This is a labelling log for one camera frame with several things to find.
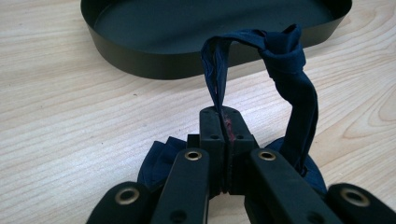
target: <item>black oval tray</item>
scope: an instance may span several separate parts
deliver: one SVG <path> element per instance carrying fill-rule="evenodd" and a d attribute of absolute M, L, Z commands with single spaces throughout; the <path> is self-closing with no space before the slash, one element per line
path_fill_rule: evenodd
<path fill-rule="evenodd" d="M 176 79 L 204 72 L 200 49 L 213 35 L 240 29 L 303 27 L 304 47 L 330 37 L 351 0 L 81 0 L 81 12 L 102 56 L 127 73 Z M 230 66 L 259 60 L 234 44 Z"/>

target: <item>navy blue fabric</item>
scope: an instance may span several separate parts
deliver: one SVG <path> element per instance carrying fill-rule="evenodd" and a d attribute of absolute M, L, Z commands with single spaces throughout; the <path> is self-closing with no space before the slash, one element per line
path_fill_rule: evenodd
<path fill-rule="evenodd" d="M 276 89 L 292 105 L 285 140 L 279 152 L 297 172 L 302 173 L 315 135 L 318 100 L 314 86 L 303 71 L 305 56 L 299 43 L 300 36 L 301 28 L 298 25 L 292 25 L 281 33 L 237 31 L 208 39 L 201 50 L 201 57 L 206 85 L 221 115 L 230 45 L 237 41 L 258 50 Z"/>
<path fill-rule="evenodd" d="M 279 151 L 283 145 L 285 138 L 281 137 L 270 143 L 267 148 Z M 315 164 L 314 160 L 308 155 L 305 160 L 306 174 L 304 180 L 315 190 L 325 194 L 327 192 L 326 184 L 324 183 L 323 176 L 320 173 L 319 168 Z"/>
<path fill-rule="evenodd" d="M 166 143 L 155 141 L 143 160 L 137 176 L 137 183 L 149 189 L 169 176 L 177 153 L 186 148 L 186 142 L 169 137 Z"/>
<path fill-rule="evenodd" d="M 318 121 L 318 99 L 313 84 L 303 71 L 305 56 L 299 43 L 300 36 L 298 25 L 292 25 L 281 33 L 237 31 L 208 39 L 201 50 L 201 57 L 206 85 L 222 119 L 231 44 L 237 41 L 258 50 L 277 91 L 292 105 L 285 137 L 267 147 L 279 151 L 314 189 L 324 193 L 326 187 L 320 171 L 308 156 Z M 164 180 L 177 153 L 185 147 L 184 141 L 173 137 L 166 144 L 154 142 L 143 161 L 137 182 L 150 188 Z"/>

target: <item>wood grain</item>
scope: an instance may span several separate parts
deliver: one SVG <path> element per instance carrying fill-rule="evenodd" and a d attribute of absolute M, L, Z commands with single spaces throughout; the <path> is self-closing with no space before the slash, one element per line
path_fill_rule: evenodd
<path fill-rule="evenodd" d="M 305 49 L 319 98 L 311 155 L 396 209 L 396 3 L 355 1 L 326 42 Z M 0 3 L 0 223 L 84 223 L 104 193 L 136 180 L 154 140 L 198 133 L 202 76 L 125 74 L 92 43 L 77 0 Z M 262 62 L 230 69 L 226 105 L 258 142 L 283 135 L 290 106 Z M 210 202 L 209 223 L 249 223 L 242 197 Z"/>

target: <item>fabric loop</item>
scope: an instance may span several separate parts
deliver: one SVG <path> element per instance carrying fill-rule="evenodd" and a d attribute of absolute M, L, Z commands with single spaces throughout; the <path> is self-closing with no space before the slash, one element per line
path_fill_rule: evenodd
<path fill-rule="evenodd" d="M 279 94 L 292 105 L 290 121 L 280 153 L 301 173 L 318 121 L 314 85 L 303 71 L 305 56 L 299 42 L 300 26 L 285 31 L 243 30 L 208 39 L 201 50 L 206 85 L 215 108 L 221 108 L 227 81 L 228 52 L 233 41 L 256 48 Z"/>

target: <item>red stain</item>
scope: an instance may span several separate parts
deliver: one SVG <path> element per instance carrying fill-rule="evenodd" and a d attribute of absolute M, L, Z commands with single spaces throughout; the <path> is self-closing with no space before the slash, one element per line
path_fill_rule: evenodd
<path fill-rule="evenodd" d="M 235 135 L 233 134 L 233 122 L 231 121 L 231 119 L 228 118 L 228 116 L 226 114 L 224 114 L 224 116 L 223 116 L 223 122 L 224 122 L 225 129 L 227 131 L 227 134 L 229 136 L 229 141 L 232 144 L 233 140 L 235 140 Z"/>

